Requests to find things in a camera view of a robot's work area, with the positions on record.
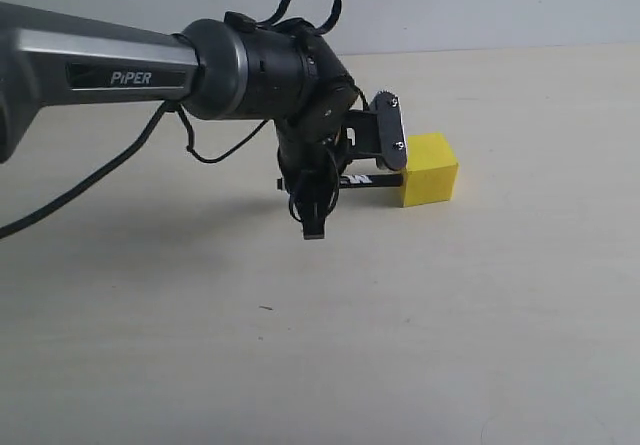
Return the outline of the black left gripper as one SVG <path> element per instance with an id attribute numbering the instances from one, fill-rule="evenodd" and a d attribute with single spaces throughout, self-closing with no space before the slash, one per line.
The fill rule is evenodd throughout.
<path id="1" fill-rule="evenodd" d="M 305 240 L 324 239 L 325 215 L 330 215 L 337 205 L 339 176 L 348 164 L 346 131 L 341 128 L 318 141 L 306 142 L 300 130 L 286 120 L 278 120 L 276 136 L 277 160 L 289 195 L 289 213 L 302 215 Z"/>

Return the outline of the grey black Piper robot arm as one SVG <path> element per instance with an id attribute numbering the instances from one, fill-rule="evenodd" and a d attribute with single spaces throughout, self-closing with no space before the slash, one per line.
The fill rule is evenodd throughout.
<path id="1" fill-rule="evenodd" d="M 320 238 L 348 160 L 346 127 L 362 94 L 321 26 L 275 14 L 229 12 L 175 34 L 5 3 L 1 7 L 1 156 L 10 158 L 46 107 L 158 103 L 140 136 L 91 175 L 26 217 L 12 236 L 50 216 L 129 160 L 161 118 L 273 123 L 289 212 Z"/>

